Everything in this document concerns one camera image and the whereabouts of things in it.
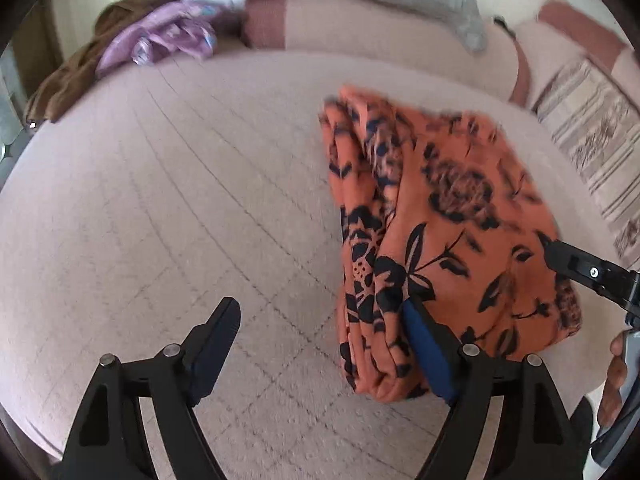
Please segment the person's right hand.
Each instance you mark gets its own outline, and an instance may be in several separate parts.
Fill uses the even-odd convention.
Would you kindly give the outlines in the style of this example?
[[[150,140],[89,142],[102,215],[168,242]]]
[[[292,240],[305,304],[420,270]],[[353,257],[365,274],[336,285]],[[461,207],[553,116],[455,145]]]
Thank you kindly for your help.
[[[627,379],[627,365],[623,359],[626,333],[619,333],[611,342],[612,361],[608,366],[608,374],[606,374],[602,399],[598,409],[598,424],[602,428],[611,426],[623,407],[620,388],[622,388]]]

